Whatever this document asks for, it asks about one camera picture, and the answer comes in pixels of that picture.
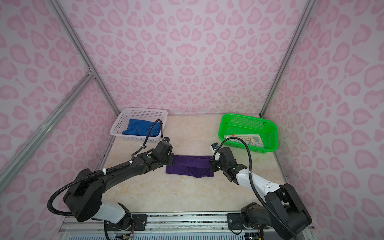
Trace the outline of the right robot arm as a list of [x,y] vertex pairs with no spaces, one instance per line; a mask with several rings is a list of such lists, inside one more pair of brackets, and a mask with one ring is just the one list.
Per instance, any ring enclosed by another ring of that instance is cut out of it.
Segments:
[[290,184],[279,185],[237,163],[230,148],[211,145],[213,172],[222,171],[226,178],[251,190],[260,203],[250,203],[241,209],[239,221],[230,229],[262,229],[271,227],[284,240],[297,239],[312,218],[295,188]]

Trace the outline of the purple towel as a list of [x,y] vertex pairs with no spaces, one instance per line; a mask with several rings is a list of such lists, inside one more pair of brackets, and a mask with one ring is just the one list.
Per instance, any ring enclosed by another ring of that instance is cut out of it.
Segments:
[[173,164],[166,167],[166,174],[190,176],[194,178],[214,177],[211,170],[211,156],[174,155]]

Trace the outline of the blue towel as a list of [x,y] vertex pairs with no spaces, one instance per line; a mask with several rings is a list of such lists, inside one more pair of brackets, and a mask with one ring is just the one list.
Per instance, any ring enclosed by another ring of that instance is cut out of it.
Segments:
[[[128,127],[125,131],[122,132],[122,135],[131,135],[131,136],[144,136],[146,137],[154,123],[145,120],[136,120],[130,119]],[[150,133],[150,137],[156,137],[161,131],[161,123],[157,122]]]

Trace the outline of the patterned towel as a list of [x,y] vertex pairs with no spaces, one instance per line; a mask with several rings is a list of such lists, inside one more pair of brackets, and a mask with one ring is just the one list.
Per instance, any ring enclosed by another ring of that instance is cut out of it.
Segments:
[[231,142],[236,142],[236,143],[241,143],[240,140],[244,141],[248,146],[251,147],[258,147],[258,148],[263,148],[264,143],[260,137],[260,135],[225,135],[225,139],[228,138],[236,138],[236,139],[231,139]]

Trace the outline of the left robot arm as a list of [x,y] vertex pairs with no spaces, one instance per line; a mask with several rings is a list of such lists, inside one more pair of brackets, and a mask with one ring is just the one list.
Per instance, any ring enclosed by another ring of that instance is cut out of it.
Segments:
[[154,149],[123,164],[103,171],[82,170],[63,201],[78,222],[101,220],[116,225],[119,230],[127,230],[133,224],[131,212],[121,203],[113,205],[104,202],[103,194],[130,178],[171,165],[174,157],[172,149],[170,139],[165,138]]

